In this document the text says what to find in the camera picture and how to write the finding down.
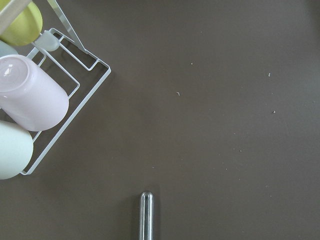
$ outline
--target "dish rack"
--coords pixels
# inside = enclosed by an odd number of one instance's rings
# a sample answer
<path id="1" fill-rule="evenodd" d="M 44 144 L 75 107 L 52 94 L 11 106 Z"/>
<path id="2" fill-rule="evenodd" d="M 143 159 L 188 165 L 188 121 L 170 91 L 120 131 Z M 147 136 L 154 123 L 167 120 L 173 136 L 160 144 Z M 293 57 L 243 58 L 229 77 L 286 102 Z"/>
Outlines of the dish rack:
<path id="1" fill-rule="evenodd" d="M 25 1 L 24 4 L 25 6 L 27 5 L 27 2 L 31 2 L 30 0 Z M 47 0 L 49 3 L 50 7 L 53 9 L 55 14 L 58 16 L 59 20 L 71 36 L 68 37 L 62 32 L 58 31 L 55 28 L 51 28 L 48 30 L 51 34 L 53 34 L 55 37 L 58 38 L 59 40 L 59 48 L 66 54 L 68 54 L 71 58 L 73 58 L 83 69 L 86 71 L 90 72 L 92 71 L 98 64 L 101 64 L 104 66 L 105 71 L 101 74 L 101 77 L 96 79 L 95 84 L 93 87 L 90 88 L 89 92 L 80 99 L 80 103 L 75 107 L 75 109 L 67 113 L 69 115 L 66 117 L 66 119 L 63 119 L 63 124 L 59 126 L 59 129 L 57 132 L 54 134 L 53 137 L 50 137 L 49 143 L 44 147 L 42 152 L 38 155 L 38 157 L 32 161 L 31 164 L 29 164 L 22 172 L 22 175 L 30 175 L 36 167 L 39 165 L 39 163 L 42 161 L 42 159 L 45 157 L 45 155 L 48 153 L 48 151 L 51 149 L 51 147 L 55 144 L 55 142 L 58 140 L 58 138 L 61 136 L 61 134 L 66 130 L 68 125 L 71 123 L 71 121 L 75 118 L 75 116 L 79 113 L 79 111 L 83 108 L 83 106 L 87 103 L 87 101 L 90 99 L 90 97 L 96 92 L 96 90 L 100 87 L 100 85 L 105 81 L 107 76 L 111 73 L 111 68 L 108 64 L 106 64 L 104 61 L 102 61 L 100 58 L 95 56 L 93 53 L 88 51 L 87 49 L 84 48 L 82 42 L 80 41 L 78 35 L 76 34 L 75 30 L 71 26 L 69 20 L 67 19 L 66 15 L 62 11 L 61 7 L 58 5 L 56 0 Z M 67 41 L 69 45 L 73 45 L 77 47 L 79 50 L 81 50 L 83 53 L 86 55 L 90 56 L 94 61 L 92 64 L 87 66 L 88 64 L 85 64 L 83 61 L 79 59 L 74 53 L 72 53 L 63 43 L 62 41 Z M 81 84 L 80 82 L 62 65 L 55 59 L 55 57 L 46 51 L 45 49 L 37 46 L 36 44 L 32 43 L 34 48 L 30 51 L 30 53 L 27 55 L 27 57 L 31 60 L 34 60 L 37 56 L 41 55 L 41 59 L 38 63 L 38 66 L 40 67 L 47 58 L 49 58 L 56 66 L 58 66 L 67 76 L 68 78 L 75 83 L 75 88 L 71 91 L 70 94 L 68 94 L 68 98 L 70 99 L 80 88 Z M 40 135 L 46 134 L 46 131 L 39 131 L 33 136 L 33 144 L 34 146 L 37 145 L 37 139 L 39 138 Z"/>

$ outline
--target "stainless steel rod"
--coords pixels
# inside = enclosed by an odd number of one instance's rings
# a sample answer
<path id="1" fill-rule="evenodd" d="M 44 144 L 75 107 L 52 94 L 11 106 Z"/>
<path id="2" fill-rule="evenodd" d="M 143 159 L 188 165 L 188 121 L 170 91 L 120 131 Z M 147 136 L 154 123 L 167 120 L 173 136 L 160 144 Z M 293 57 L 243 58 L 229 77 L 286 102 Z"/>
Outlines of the stainless steel rod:
<path id="1" fill-rule="evenodd" d="M 153 240 L 154 195 L 143 192 L 140 198 L 139 240 Z"/>

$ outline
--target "brown surface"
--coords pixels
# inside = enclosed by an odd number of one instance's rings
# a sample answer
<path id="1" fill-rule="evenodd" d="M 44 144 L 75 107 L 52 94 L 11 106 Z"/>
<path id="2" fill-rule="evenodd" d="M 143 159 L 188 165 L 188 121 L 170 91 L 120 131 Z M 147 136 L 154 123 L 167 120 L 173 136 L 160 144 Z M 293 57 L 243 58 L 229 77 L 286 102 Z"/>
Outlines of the brown surface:
<path id="1" fill-rule="evenodd" d="M 136 240 L 144 190 L 156 240 L 319 239 L 318 1 L 61 2 L 112 73 L 0 182 L 0 239 Z"/>

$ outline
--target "pale blue cup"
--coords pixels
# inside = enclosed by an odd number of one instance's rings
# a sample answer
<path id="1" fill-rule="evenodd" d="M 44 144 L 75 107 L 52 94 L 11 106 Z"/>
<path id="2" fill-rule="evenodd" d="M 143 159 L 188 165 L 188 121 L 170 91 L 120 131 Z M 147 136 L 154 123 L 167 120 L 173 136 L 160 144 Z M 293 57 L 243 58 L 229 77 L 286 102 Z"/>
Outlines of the pale blue cup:
<path id="1" fill-rule="evenodd" d="M 0 40 L 0 58 L 11 54 L 18 54 L 18 52 L 12 46 Z"/>

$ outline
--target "pink cup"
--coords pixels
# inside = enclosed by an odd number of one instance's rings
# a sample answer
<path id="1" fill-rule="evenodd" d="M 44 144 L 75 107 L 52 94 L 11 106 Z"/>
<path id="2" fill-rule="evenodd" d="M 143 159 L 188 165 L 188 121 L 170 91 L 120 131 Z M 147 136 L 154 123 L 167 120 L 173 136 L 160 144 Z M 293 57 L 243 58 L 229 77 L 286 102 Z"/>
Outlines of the pink cup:
<path id="1" fill-rule="evenodd" d="M 7 55 L 0 57 L 0 107 L 23 128 L 43 131 L 65 117 L 69 99 L 32 60 Z"/>

